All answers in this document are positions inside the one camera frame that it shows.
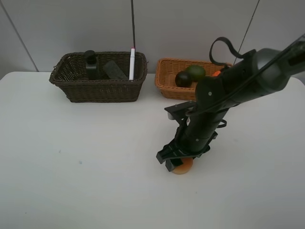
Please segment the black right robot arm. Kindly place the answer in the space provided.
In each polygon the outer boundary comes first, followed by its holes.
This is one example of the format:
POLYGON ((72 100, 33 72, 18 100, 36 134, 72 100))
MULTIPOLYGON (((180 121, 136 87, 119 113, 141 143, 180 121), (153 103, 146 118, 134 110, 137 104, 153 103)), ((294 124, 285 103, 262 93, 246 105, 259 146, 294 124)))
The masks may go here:
POLYGON ((202 79, 195 89, 195 101, 166 107, 170 119, 177 121, 174 139, 156 155, 172 172, 183 159, 194 159, 210 150, 217 128, 227 122, 232 107, 283 90, 290 77, 305 70, 305 38, 299 37, 284 50, 264 48, 239 54, 225 37, 219 37, 239 63, 220 63, 221 72, 202 79))

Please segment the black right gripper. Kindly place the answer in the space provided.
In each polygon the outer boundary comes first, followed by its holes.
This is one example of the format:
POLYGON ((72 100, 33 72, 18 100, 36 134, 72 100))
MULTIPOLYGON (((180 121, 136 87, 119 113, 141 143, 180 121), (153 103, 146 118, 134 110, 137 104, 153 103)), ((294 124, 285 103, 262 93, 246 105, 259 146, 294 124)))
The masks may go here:
POLYGON ((200 157, 210 150, 210 138, 183 137, 173 139, 166 144, 156 155, 160 164, 165 162, 169 172, 173 172, 177 167, 183 165, 181 158, 200 157))

